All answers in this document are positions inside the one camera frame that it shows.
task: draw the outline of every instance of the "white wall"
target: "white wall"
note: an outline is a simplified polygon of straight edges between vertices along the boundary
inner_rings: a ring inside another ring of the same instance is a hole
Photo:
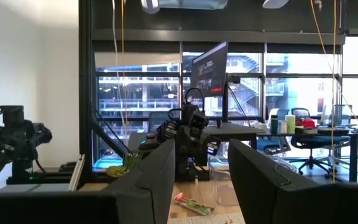
[[[33,121],[40,119],[39,12],[38,0],[0,0],[0,105],[24,105]],[[10,174],[8,165],[0,173],[0,187]]]
[[[78,140],[78,0],[42,0],[40,115],[53,139],[39,147],[45,167],[75,161]]]

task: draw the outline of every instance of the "snack wrapper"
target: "snack wrapper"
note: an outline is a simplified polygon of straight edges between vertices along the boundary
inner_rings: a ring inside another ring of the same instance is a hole
[[[199,213],[200,215],[209,215],[214,211],[214,208],[202,205],[191,198],[185,197],[183,193],[175,196],[173,201],[187,209]]]

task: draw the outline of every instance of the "chair wheel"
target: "chair wheel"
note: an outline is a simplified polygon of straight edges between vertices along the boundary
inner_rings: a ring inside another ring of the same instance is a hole
[[[337,174],[338,173],[338,170],[337,169],[333,169],[333,168],[329,168],[328,171],[330,171],[331,173],[335,170],[335,173]]]

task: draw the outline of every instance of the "ceiling light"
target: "ceiling light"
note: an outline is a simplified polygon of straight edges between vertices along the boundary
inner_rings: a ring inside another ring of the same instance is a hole
[[[263,4],[264,9],[280,9],[288,0],[265,0]]]
[[[149,14],[155,14],[160,10],[158,0],[141,0],[143,11]]]

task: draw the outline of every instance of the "bottle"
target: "bottle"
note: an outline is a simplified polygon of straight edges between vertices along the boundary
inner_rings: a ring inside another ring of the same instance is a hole
[[[272,134],[277,134],[277,129],[278,129],[278,116],[277,115],[272,115],[270,117],[271,122],[270,122],[270,133]]]

